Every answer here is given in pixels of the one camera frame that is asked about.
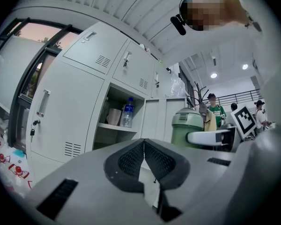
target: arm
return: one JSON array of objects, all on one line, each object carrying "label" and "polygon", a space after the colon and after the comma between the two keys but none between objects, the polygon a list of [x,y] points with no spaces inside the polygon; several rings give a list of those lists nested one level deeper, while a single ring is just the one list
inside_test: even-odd
[{"label": "arm", "polygon": [[269,121],[266,120],[266,116],[262,113],[259,112],[258,113],[258,120],[260,121],[260,123],[264,126],[270,126],[271,123]]}]

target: window frame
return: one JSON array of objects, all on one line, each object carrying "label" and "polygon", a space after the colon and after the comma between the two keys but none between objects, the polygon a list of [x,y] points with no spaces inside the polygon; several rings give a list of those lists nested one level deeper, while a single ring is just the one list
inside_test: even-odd
[{"label": "window frame", "polygon": [[[18,23],[19,24],[12,32],[10,32]],[[14,34],[19,32],[26,24],[28,23],[37,23],[42,24],[46,26],[52,26],[56,28],[60,28],[61,30],[57,32],[52,38],[50,38],[42,47],[41,49],[36,53],[34,58],[31,60],[27,68],[25,69],[18,85],[15,90],[15,94],[13,97],[13,101],[10,108],[10,114],[9,114],[9,121],[8,121],[8,145],[10,147],[15,147],[17,149],[21,149],[24,152],[26,152],[26,148],[23,147],[23,145],[19,144],[17,142],[17,125],[18,125],[18,116],[19,112],[22,107],[30,109],[32,99],[22,94],[22,90],[24,88],[24,85],[29,83],[31,77],[33,76],[38,61],[42,59],[44,56],[51,55],[51,56],[57,56],[62,49],[54,47],[54,45],[61,40],[67,33],[72,32],[76,34],[80,34],[83,31],[77,28],[73,28],[71,24],[64,25],[57,22],[49,22],[45,20],[38,20],[38,19],[30,19],[29,17],[26,19],[14,19],[0,34],[0,40],[3,40],[3,43],[0,45],[0,50],[3,48],[5,43],[9,40],[10,37],[12,37]]]},{"label": "window frame", "polygon": [[184,77],[186,79],[186,83],[185,84],[185,87],[187,86],[187,93],[188,95],[190,96],[190,99],[187,98],[187,100],[190,100],[188,101],[188,103],[191,104],[191,106],[195,107],[194,105],[196,104],[195,103],[195,99],[194,99],[194,90],[193,90],[193,86],[191,85],[191,82],[188,80],[187,76],[185,75],[185,73],[182,71],[182,68],[179,66],[179,70],[180,70],[180,79],[182,80],[182,77]]}]

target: white cup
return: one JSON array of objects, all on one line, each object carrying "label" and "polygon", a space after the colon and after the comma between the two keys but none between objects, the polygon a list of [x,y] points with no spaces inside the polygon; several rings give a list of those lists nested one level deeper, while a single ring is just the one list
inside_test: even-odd
[{"label": "white cup", "polygon": [[107,122],[111,125],[117,125],[122,111],[119,109],[111,108],[107,116]]}]

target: green container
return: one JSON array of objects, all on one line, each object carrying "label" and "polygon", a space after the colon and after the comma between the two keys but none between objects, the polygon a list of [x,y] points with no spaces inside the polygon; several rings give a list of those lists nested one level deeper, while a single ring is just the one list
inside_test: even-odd
[{"label": "green container", "polygon": [[203,119],[193,108],[182,108],[172,120],[173,133],[171,143],[178,146],[197,148],[197,145],[186,141],[186,134],[203,131]]}]

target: corrugated ceiling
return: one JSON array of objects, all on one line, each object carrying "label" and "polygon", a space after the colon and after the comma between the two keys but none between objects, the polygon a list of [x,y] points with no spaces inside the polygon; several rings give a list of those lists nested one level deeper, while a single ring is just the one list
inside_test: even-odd
[{"label": "corrugated ceiling", "polygon": [[[20,0],[18,5],[36,0]],[[141,34],[161,54],[166,54],[185,39],[170,23],[178,13],[180,0],[59,0],[92,7],[117,18]]]}]

